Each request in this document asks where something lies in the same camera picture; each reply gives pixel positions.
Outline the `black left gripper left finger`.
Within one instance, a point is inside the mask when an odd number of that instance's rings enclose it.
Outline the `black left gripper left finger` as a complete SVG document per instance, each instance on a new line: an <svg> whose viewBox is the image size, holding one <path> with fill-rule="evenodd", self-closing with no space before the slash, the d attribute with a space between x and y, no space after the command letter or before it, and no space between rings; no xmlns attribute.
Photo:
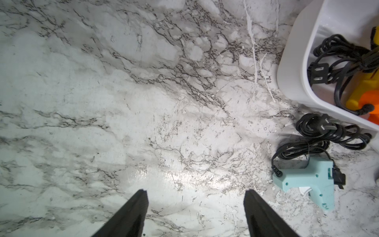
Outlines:
<svg viewBox="0 0 379 237"><path fill-rule="evenodd" d="M147 191L138 190L93 237L141 237L148 207Z"/></svg>

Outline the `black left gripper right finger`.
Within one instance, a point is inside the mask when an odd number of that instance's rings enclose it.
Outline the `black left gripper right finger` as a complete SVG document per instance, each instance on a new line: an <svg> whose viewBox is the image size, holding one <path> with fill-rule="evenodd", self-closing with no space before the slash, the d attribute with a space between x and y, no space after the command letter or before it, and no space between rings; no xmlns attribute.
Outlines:
<svg viewBox="0 0 379 237"><path fill-rule="evenodd" d="M244 210L250 236L297 237L298 234L264 201L255 190L247 190Z"/></svg>

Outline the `mint green glue gun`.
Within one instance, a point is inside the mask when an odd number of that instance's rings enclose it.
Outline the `mint green glue gun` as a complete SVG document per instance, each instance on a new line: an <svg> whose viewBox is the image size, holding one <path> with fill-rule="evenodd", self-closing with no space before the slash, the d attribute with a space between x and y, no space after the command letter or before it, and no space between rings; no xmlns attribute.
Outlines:
<svg viewBox="0 0 379 237"><path fill-rule="evenodd" d="M299 188L325 212L335 209L335 186L343 189L346 185L346 175L334 161L322 157L310 157L305 168L276 169L272 179L284 192Z"/></svg>

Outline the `yellow glue gun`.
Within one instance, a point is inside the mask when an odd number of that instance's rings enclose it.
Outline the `yellow glue gun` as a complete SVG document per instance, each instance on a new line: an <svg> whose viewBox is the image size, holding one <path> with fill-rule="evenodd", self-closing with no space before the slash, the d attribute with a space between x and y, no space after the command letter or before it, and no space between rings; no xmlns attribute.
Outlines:
<svg viewBox="0 0 379 237"><path fill-rule="evenodd" d="M374 27L370 36L371 51L368 59L373 59L370 66L374 69L365 70L357 74L358 86L354 89L345 106L352 111L362 109L365 105L369 112L363 114L379 114L379 27Z"/></svg>

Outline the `orange glue gun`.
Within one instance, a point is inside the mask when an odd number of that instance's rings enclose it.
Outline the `orange glue gun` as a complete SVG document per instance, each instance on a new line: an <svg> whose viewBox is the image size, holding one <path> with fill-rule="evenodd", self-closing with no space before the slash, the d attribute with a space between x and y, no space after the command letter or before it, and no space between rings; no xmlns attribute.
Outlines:
<svg viewBox="0 0 379 237"><path fill-rule="evenodd" d="M365 92L360 100L359 106L368 111L368 121L379 124L379 91L371 90Z"/></svg>

